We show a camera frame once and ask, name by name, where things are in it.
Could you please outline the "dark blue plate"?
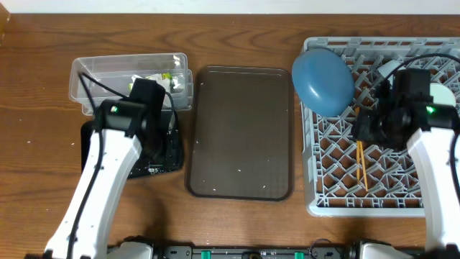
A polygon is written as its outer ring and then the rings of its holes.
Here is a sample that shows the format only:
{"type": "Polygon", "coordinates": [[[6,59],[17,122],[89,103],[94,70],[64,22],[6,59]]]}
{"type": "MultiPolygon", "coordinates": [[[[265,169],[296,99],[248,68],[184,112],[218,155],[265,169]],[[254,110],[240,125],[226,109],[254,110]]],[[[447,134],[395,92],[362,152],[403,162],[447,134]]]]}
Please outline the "dark blue plate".
{"type": "Polygon", "coordinates": [[[292,66],[300,100],[323,117],[337,117],[354,97],[351,70],[334,52],[317,48],[300,54],[292,66]]]}

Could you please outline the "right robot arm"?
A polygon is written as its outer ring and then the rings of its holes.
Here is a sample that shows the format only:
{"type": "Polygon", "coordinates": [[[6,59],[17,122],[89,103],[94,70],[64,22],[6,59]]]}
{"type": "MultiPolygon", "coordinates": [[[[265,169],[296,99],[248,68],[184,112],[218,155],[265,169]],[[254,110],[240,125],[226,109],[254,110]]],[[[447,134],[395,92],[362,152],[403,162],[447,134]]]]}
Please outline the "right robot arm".
{"type": "Polygon", "coordinates": [[[361,109],[352,128],[356,140],[407,150],[423,200],[423,258],[459,257],[459,115],[456,107],[427,102],[361,109]]]}

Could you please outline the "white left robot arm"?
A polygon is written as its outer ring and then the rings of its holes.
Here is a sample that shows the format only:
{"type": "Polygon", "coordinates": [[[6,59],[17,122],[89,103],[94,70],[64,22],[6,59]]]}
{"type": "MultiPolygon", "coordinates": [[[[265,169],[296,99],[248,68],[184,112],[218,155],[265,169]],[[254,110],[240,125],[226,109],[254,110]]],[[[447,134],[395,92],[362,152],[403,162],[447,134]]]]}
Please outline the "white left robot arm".
{"type": "Polygon", "coordinates": [[[178,118],[174,109],[133,101],[106,99],[95,109],[83,173],[44,258],[153,258],[151,244],[126,241],[109,251],[108,241],[128,176],[162,115],[178,118]]]}

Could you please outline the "brown serving tray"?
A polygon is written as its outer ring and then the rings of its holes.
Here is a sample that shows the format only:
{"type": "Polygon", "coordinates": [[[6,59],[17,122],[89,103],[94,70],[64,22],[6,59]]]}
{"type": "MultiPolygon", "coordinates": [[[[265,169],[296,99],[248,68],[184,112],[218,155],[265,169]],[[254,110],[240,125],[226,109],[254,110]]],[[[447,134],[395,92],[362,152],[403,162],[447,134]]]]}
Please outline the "brown serving tray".
{"type": "Polygon", "coordinates": [[[279,68],[198,74],[185,187],[202,198],[283,201],[294,189],[293,84],[279,68]]]}

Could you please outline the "mint green bowl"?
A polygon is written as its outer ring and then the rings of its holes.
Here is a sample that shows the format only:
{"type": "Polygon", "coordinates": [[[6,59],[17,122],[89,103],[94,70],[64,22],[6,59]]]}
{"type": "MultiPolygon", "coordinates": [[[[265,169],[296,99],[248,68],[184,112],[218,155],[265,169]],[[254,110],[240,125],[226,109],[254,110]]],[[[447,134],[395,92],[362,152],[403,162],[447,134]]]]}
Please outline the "mint green bowl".
{"type": "Polygon", "coordinates": [[[434,104],[456,106],[456,97],[453,92],[441,83],[430,84],[430,95],[433,97],[434,104]]]}

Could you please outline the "white napkin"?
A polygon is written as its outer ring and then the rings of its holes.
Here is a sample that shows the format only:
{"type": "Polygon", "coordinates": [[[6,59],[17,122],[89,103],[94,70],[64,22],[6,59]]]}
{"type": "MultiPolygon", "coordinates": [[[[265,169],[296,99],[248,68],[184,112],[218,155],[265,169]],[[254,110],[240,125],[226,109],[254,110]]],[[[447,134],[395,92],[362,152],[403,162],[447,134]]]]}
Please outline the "white napkin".
{"type": "Polygon", "coordinates": [[[161,85],[165,89],[165,91],[167,93],[169,93],[171,95],[180,94],[185,90],[184,80],[180,76],[173,76],[172,75],[172,80],[170,80],[170,79],[163,80],[162,79],[162,73],[156,73],[156,74],[152,74],[150,76],[133,75],[132,76],[132,82],[129,84],[129,90],[130,91],[132,91],[132,89],[134,88],[134,82],[138,78],[143,78],[143,79],[148,79],[148,80],[151,80],[151,81],[155,81],[156,83],[161,85]]]}

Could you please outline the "light blue bowl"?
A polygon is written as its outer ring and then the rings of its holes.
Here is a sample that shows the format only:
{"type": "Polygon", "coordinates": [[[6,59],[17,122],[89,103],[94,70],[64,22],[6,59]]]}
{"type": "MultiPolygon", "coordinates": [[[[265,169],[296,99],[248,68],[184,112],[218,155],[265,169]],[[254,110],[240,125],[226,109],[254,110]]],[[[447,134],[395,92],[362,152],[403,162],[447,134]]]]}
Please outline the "light blue bowl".
{"type": "MultiPolygon", "coordinates": [[[[390,73],[400,65],[400,62],[396,61],[396,60],[390,60],[388,61],[387,63],[385,63],[384,65],[380,66],[377,71],[379,72],[379,74],[386,78],[388,75],[390,75],[390,73]]],[[[401,66],[400,68],[398,68],[398,70],[404,70],[405,69],[405,66],[401,66]]],[[[394,77],[395,76],[390,76],[387,80],[389,81],[390,85],[392,86],[393,85],[393,80],[394,80],[394,77]]]]}

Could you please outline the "wooden chopstick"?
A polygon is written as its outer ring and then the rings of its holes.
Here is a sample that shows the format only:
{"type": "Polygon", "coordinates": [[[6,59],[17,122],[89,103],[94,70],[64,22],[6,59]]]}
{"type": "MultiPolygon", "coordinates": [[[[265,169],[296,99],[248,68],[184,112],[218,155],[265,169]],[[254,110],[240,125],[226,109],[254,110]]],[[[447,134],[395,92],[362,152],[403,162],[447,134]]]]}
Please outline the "wooden chopstick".
{"type": "Polygon", "coordinates": [[[366,165],[365,165],[365,159],[364,159],[364,151],[363,151],[363,145],[362,145],[362,141],[360,141],[360,144],[361,144],[361,152],[360,152],[360,180],[361,178],[364,179],[364,186],[365,186],[365,190],[368,191],[369,188],[368,188],[368,182],[367,182],[367,171],[366,171],[366,165]]]}
{"type": "Polygon", "coordinates": [[[360,144],[360,141],[357,140],[356,142],[356,164],[357,164],[357,168],[356,168],[356,179],[358,182],[360,182],[360,152],[361,152],[361,144],[360,144]]]}

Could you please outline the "black waste bin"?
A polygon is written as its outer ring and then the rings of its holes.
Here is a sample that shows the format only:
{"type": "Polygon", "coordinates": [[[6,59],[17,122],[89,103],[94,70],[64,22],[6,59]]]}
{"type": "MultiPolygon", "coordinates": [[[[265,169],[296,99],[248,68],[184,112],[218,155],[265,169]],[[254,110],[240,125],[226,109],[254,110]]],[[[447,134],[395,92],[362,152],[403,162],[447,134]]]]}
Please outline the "black waste bin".
{"type": "Polygon", "coordinates": [[[105,104],[97,110],[91,123],[92,135],[86,140],[82,177],[138,178],[147,175],[144,167],[161,164],[169,171],[183,165],[183,144],[176,113],[176,132],[163,159],[149,161],[144,157],[145,132],[148,114],[160,115],[163,109],[128,103],[105,104]]]}

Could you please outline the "pile of white rice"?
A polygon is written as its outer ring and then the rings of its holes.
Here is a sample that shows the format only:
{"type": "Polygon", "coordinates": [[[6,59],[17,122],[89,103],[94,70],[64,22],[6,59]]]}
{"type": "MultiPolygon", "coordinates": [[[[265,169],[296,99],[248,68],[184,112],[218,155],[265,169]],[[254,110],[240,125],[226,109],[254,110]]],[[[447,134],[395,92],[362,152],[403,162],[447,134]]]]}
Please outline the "pile of white rice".
{"type": "Polygon", "coordinates": [[[167,173],[169,171],[168,167],[161,164],[149,164],[144,167],[144,172],[147,175],[157,175],[162,173],[167,173]]]}

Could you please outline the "grey dishwasher rack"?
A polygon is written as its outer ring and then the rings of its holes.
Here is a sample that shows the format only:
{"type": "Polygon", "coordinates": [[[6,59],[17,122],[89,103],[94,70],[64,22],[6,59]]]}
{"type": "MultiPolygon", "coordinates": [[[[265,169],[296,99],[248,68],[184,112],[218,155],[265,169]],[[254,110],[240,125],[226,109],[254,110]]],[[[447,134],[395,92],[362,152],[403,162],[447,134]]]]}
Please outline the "grey dishwasher rack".
{"type": "Polygon", "coordinates": [[[459,55],[457,37],[309,37],[303,50],[326,48],[336,53],[354,79],[352,103],[337,117],[322,117],[301,104],[303,177],[307,211],[315,217],[423,217],[420,186],[405,150],[366,144],[364,158],[369,190],[357,181],[357,144],[352,138],[356,107],[377,106],[377,69],[419,55],[412,68],[427,69],[434,82],[459,96],[459,64],[442,54],[459,55]]]}

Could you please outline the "yellow green wrapper scrap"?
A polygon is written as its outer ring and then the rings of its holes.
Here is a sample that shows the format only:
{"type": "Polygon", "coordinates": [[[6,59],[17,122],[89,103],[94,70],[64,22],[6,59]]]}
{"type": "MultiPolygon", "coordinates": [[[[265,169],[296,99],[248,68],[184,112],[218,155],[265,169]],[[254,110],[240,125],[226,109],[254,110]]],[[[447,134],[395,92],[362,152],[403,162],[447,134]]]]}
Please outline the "yellow green wrapper scrap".
{"type": "Polygon", "coordinates": [[[171,75],[170,73],[163,73],[163,74],[162,74],[162,79],[163,79],[163,80],[165,80],[165,79],[170,79],[170,80],[172,80],[173,77],[172,77],[172,75],[171,75]]]}

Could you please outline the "clear plastic waste bin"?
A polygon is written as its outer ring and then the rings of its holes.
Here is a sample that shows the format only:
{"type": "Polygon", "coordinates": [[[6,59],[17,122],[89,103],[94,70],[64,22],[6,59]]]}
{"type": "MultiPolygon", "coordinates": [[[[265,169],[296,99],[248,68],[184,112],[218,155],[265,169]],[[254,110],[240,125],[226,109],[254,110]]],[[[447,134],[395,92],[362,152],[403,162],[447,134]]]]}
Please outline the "clear plastic waste bin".
{"type": "Polygon", "coordinates": [[[193,73],[188,68],[188,58],[184,53],[155,53],[136,55],[107,55],[77,58],[73,61],[69,99],[82,106],[82,112],[91,116],[93,110],[78,73],[84,72],[94,81],[84,81],[91,92],[95,105],[105,99],[120,99],[130,94],[132,76],[150,76],[156,73],[171,73],[184,80],[185,90],[180,94],[166,96],[163,107],[174,106],[178,111],[190,110],[193,105],[193,73]]]}

